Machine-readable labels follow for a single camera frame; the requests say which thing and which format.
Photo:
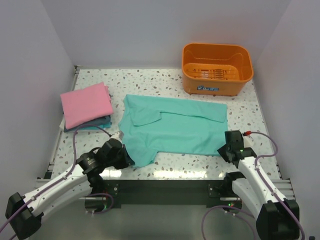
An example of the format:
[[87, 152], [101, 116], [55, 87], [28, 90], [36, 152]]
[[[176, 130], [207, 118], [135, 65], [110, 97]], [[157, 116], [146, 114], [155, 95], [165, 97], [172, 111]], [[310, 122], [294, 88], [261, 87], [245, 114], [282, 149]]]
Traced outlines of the mint green t-shirt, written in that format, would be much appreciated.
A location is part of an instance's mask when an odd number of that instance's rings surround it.
[[228, 130], [227, 105], [190, 99], [128, 94], [118, 124], [136, 167], [158, 153], [217, 156]]

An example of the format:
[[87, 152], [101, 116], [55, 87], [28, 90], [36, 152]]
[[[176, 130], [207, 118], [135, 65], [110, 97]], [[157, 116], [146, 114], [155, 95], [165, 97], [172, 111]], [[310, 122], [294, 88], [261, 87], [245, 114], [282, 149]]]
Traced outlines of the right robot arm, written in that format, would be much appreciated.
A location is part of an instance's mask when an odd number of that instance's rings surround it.
[[250, 134], [251, 131], [225, 132], [225, 144], [218, 153], [237, 171], [226, 173], [218, 190], [242, 200], [255, 219], [260, 239], [297, 240], [303, 236], [299, 205], [270, 180], [259, 162], [264, 155], [257, 155], [251, 147], [245, 146], [244, 138]]

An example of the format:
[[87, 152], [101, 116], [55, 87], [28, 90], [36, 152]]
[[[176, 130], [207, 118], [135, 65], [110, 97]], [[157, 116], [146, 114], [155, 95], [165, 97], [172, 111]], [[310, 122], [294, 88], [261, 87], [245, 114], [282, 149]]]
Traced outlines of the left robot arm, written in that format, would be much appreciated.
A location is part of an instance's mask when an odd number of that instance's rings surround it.
[[75, 160], [60, 178], [54, 178], [40, 188], [20, 195], [18, 192], [8, 199], [5, 217], [20, 240], [33, 235], [42, 225], [45, 209], [67, 191], [84, 182], [86, 191], [92, 196], [103, 194], [105, 184], [100, 174], [109, 167], [125, 169], [135, 162], [129, 157], [126, 147], [116, 138], [111, 138], [102, 147], [93, 148]]

